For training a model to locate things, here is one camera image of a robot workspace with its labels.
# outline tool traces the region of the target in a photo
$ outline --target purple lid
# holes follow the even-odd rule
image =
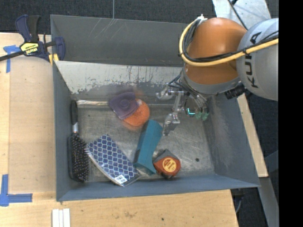
[[[139,107],[134,93],[122,93],[109,100],[109,106],[118,115],[119,119],[131,116]]]

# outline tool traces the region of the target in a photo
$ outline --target bin floor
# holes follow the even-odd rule
[[[161,126],[171,113],[170,105],[149,105],[150,119]],[[179,114],[181,124],[168,136],[162,136],[152,156],[154,160],[163,150],[170,150],[181,161],[181,170],[176,177],[214,174],[210,149],[204,134],[202,120],[189,118],[185,113]],[[104,134],[108,134],[129,160],[134,160],[141,129],[129,129],[109,106],[82,106],[79,108],[79,131],[88,143]],[[142,173],[141,180],[162,178],[158,174]],[[109,181],[93,164],[90,182]]]

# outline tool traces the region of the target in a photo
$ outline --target brush handle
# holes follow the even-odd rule
[[[75,100],[71,101],[71,124],[72,131],[74,133],[78,132],[78,107],[77,102]]]

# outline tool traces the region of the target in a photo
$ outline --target black floor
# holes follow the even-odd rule
[[[272,18],[279,0],[266,0]],[[14,32],[20,15],[40,15],[38,33],[50,34],[50,14],[190,23],[201,13],[215,17],[212,0],[0,0],[0,32]],[[248,97],[264,156],[278,150],[278,102]],[[270,174],[279,200],[278,171]],[[240,227],[267,227],[257,189],[245,189],[239,210]]]

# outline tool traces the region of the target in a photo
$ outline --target yellow clamp label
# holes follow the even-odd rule
[[[23,52],[26,52],[27,55],[29,55],[33,52],[37,52],[38,47],[39,47],[38,43],[25,43],[20,47],[20,49]]]

